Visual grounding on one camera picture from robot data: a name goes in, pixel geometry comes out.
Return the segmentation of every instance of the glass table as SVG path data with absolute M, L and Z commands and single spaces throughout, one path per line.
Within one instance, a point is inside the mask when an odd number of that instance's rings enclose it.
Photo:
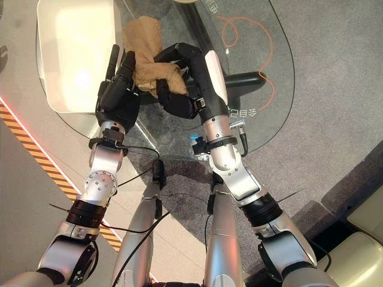
M 268 1 L 241 1 L 241 5 L 219 0 L 191 4 L 173 0 L 115 2 L 122 25 L 143 15 L 158 19 L 164 48 L 186 42 L 202 51 L 217 52 L 228 88 L 230 123 L 245 124 L 249 152 L 278 133 L 293 101 L 294 68 L 288 42 Z M 39 65 L 38 35 L 36 39 Z M 266 75 L 266 80 L 260 78 L 259 71 Z M 58 116 L 87 138 L 99 132 L 92 114 Z M 155 98 L 146 95 L 124 144 L 155 148 L 163 158 L 207 160 L 206 155 L 193 154 L 192 145 L 198 136 L 203 136 L 199 117 L 194 120 L 174 117 Z

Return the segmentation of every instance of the robotic hand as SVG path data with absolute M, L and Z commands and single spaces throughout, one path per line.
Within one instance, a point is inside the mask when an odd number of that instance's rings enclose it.
M 189 67 L 198 97 L 188 102 L 187 96 L 184 96 L 186 108 L 182 117 L 193 118 L 198 113 L 206 134 L 206 141 L 199 139 L 193 147 L 194 152 L 210 154 L 209 164 L 218 182 L 214 187 L 215 193 L 224 193 L 223 185 L 219 183 L 226 184 L 256 236 L 262 240 L 258 249 L 270 276 L 283 282 L 286 287 L 337 286 L 327 274 L 317 269 L 314 251 L 291 218 L 278 206 L 267 188 L 242 164 L 241 155 L 234 147 L 236 138 L 230 132 L 224 77 L 215 51 L 203 55 L 198 48 L 180 43 L 165 49 L 155 60 L 178 61 Z M 161 81 L 157 83 L 157 93 L 164 109 L 179 115 L 180 107 L 178 110 L 176 108 L 180 103 L 175 100 L 179 95 L 171 94 L 166 83 Z M 224 233 L 224 226 L 217 229 L 218 237 Z M 213 240 L 221 240 L 219 244 L 224 244 L 222 238 Z M 206 266 L 211 268 L 205 269 L 204 285 L 214 286 L 215 279 L 225 275 L 231 279 L 227 282 L 241 286 L 241 276 L 230 269 L 230 264 L 225 265 L 230 260 L 233 261 L 233 257 L 225 258 L 222 252 L 210 249 Z
M 135 55 L 126 53 L 114 75 L 118 51 L 119 47 L 114 45 L 107 76 L 98 93 L 96 117 L 101 132 L 89 142 L 92 153 L 84 192 L 59 225 L 37 271 L 20 274 L 2 287 L 78 286 L 95 270 L 99 225 L 117 191 L 117 172 L 126 154 L 121 148 L 124 136 L 135 124 L 139 111 L 139 97 L 132 80 Z

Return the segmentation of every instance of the gray carpet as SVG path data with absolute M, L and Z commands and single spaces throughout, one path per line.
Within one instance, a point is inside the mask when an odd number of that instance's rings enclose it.
M 277 200 L 299 191 L 281 206 L 306 235 L 314 236 L 383 181 L 383 1 L 272 2 L 291 44 L 296 92 L 282 130 L 249 154 L 244 163 L 269 186 Z M 233 15 L 234 2 L 216 3 L 220 14 Z M 241 1 L 240 7 L 235 3 L 235 13 L 253 18 L 267 4 Z M 170 13 L 167 9 L 160 18 Z M 257 20 L 267 23 L 268 17 L 272 15 L 266 13 Z M 238 24 L 238 29 L 249 28 Z M 246 39 L 250 44 L 252 40 L 250 36 Z M 248 43 L 241 46 L 247 57 L 230 62 L 230 71 L 249 68 Z M 275 64 L 288 66 L 289 60 L 278 59 Z M 266 70 L 270 77 L 274 72 Z M 284 92 L 278 89 L 276 97 Z M 130 159 L 137 169 L 146 168 L 150 160 L 135 155 Z M 184 161 L 166 160 L 165 164 L 168 186 L 163 190 L 164 205 L 203 241 L 203 201 L 209 194 L 209 168 L 205 163 Z M 252 273 L 262 267 L 258 241 L 239 210 L 236 216 L 244 268 Z

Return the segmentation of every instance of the wire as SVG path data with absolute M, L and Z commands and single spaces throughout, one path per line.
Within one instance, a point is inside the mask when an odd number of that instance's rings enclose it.
M 158 150 L 154 149 L 154 148 L 147 148 L 146 146 L 135 146 L 135 145 L 116 145 L 117 148 L 120 148 L 120 149 L 127 149 L 129 151 L 129 148 L 136 148 L 136 149 L 146 149 L 147 151 L 153 151 L 157 154 L 157 159 L 159 160 L 160 159 L 160 153 L 158 152 Z
M 97 263 L 98 263 L 98 258 L 99 258 L 99 250 L 96 241 L 93 241 L 93 245 L 95 246 L 96 249 L 96 258 L 95 258 L 95 263 L 93 264 L 92 270 L 89 272 L 88 278 L 93 274 L 93 272 L 96 270 Z
M 272 58 L 272 55 L 273 55 L 273 40 L 272 40 L 272 38 L 270 36 L 269 31 L 262 24 L 260 24 L 259 22 L 255 21 L 253 19 L 250 19 L 248 17 L 245 17 L 245 16 L 234 16 L 234 17 L 232 17 L 230 19 L 228 19 L 228 18 L 226 18 L 226 17 L 224 17 L 222 15 L 217 15 L 216 17 L 218 19 L 224 20 L 226 22 L 225 25 L 223 26 L 222 41 L 224 42 L 224 45 L 227 48 L 231 48 L 231 47 L 235 46 L 237 44 L 238 39 L 239 39 L 238 31 L 237 31 L 235 25 L 233 24 L 234 20 L 245 20 L 245 21 L 248 21 L 248 22 L 250 22 L 252 24 L 255 24 L 258 27 L 260 27 L 265 32 L 265 34 L 267 35 L 268 40 L 269 40 L 269 45 L 270 45 L 269 55 L 268 55 L 267 61 L 265 61 L 265 63 L 262 65 L 262 67 L 258 71 L 259 76 L 261 78 L 263 78 L 265 81 L 267 81 L 270 84 L 271 89 L 272 89 L 272 93 L 271 93 L 271 96 L 270 96 L 268 102 L 266 104 L 264 104 L 261 108 L 259 108 L 259 111 L 261 111 L 262 109 L 267 108 L 270 105 L 270 103 L 273 101 L 274 96 L 275 96 L 275 87 L 274 87 L 273 82 L 269 78 L 266 78 L 262 74 L 263 70 L 269 65 L 269 63 L 271 61 L 271 58 Z M 236 39 L 235 39 L 234 43 L 232 43 L 232 44 L 227 44 L 225 42 L 225 39 L 224 39 L 225 34 L 226 34 L 225 31 L 226 31 L 227 25 L 231 25 L 231 27 L 234 28 L 234 31 L 235 31 Z
M 126 266 L 126 264 L 129 262 L 129 260 L 133 257 L 134 253 L 136 253 L 136 251 L 138 250 L 138 248 L 143 244 L 143 242 L 146 240 L 146 238 L 148 238 L 148 236 L 151 234 L 151 232 L 155 229 L 155 227 L 158 225 L 158 223 L 161 222 L 161 220 L 163 220 L 166 216 L 168 216 L 170 214 L 170 212 L 166 212 L 164 215 L 162 215 L 155 223 L 153 223 L 153 225 L 150 227 L 149 229 L 149 232 L 144 236 L 144 238 L 142 238 L 142 240 L 137 244 L 136 248 L 132 251 L 132 253 L 130 253 L 130 255 L 128 256 L 128 258 L 126 258 L 124 264 L 121 266 L 121 269 L 120 271 L 118 272 L 116 278 L 114 279 L 114 282 L 113 282 L 113 285 L 112 287 L 115 287 L 117 285 L 117 282 L 122 274 L 122 272 L 124 271 L 124 268 Z
M 109 226 L 109 225 L 104 224 L 103 222 L 101 223 L 101 225 L 106 227 L 106 228 L 109 228 L 109 229 L 122 230 L 122 231 L 126 231 L 126 232 L 137 233 L 137 234 L 146 233 L 151 229 L 151 227 L 149 227 L 148 229 L 146 229 L 144 231 L 136 231 L 136 230 L 130 230 L 127 228 L 122 228 L 122 227 Z
M 135 180 L 136 178 L 139 178 L 141 175 L 146 174 L 146 173 L 149 172 L 150 170 L 151 170 L 151 168 L 145 170 L 144 172 L 141 172 L 139 175 L 135 176 L 134 178 L 131 178 L 131 179 L 128 180 L 128 181 L 123 182 L 122 184 L 119 184 L 117 187 L 120 187 L 120 186 L 122 186 L 122 185 L 124 185 L 124 184 L 127 184 L 128 182 L 131 182 L 131 181 Z
M 66 212 L 69 212 L 70 210 L 69 209 L 65 209 L 65 208 L 62 208 L 62 207 L 60 207 L 60 206 L 57 206 L 57 205 L 54 205 L 54 204 L 51 204 L 51 203 L 48 203 L 50 206 L 52 206 L 52 207 L 55 207 L 55 208 L 57 208 L 57 209 L 60 209 L 60 210 L 63 210 L 63 211 L 66 211 Z
M 153 151 L 157 154 L 157 159 L 159 160 L 160 159 L 160 153 L 158 152 L 158 150 L 154 149 L 154 148 L 147 148 L 146 146 L 134 146 L 134 145 L 116 145 L 117 148 L 121 148 L 121 149 L 127 149 L 129 151 L 129 148 L 136 148 L 136 149 L 145 149 L 145 150 L 148 150 L 148 151 Z M 140 176 L 146 174 L 147 172 L 149 172 L 151 170 L 151 167 L 148 168 L 147 170 L 141 172 L 139 175 L 136 175 L 134 178 L 131 178 L 125 182 L 123 182 L 122 184 L 119 184 L 117 187 L 120 187 L 124 184 L 127 184 L 128 182 L 131 182 L 133 180 L 135 180 L 136 178 L 139 178 Z
M 211 214 L 209 214 L 209 216 L 206 219 L 206 223 L 205 223 L 205 250 L 206 250 L 206 253 L 208 253 L 208 244 L 206 242 L 206 229 L 208 228 L 208 222 L 209 222 L 210 216 L 211 216 Z
M 322 251 L 323 253 L 325 253 L 329 259 L 329 262 L 327 263 L 327 266 L 325 267 L 325 269 L 323 270 L 324 272 L 327 272 L 327 270 L 330 268 L 331 266 L 331 263 L 333 262 L 332 259 L 331 259 L 331 255 L 320 245 L 316 244 L 314 241 L 308 239 L 308 242 L 310 242 L 311 245 L 314 245 L 316 248 L 318 248 L 320 251 Z

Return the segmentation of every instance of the crumpled cloth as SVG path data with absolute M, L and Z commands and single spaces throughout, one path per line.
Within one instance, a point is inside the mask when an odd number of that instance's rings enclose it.
M 140 90 L 149 91 L 157 97 L 156 80 L 165 79 L 171 92 L 187 93 L 180 67 L 172 63 L 154 62 L 154 57 L 162 51 L 162 33 L 158 20 L 141 16 L 138 20 L 130 21 L 123 28 L 123 34 L 125 50 L 135 52 L 133 80 Z

